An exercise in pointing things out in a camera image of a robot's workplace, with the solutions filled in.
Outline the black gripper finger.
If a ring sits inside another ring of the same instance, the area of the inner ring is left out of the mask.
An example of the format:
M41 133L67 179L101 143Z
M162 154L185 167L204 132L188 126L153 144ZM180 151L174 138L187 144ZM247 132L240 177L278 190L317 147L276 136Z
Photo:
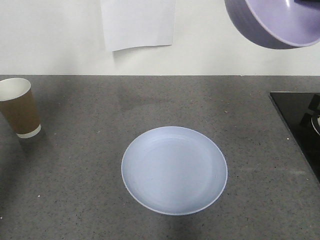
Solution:
M320 0L294 0L296 3L301 5L319 5Z

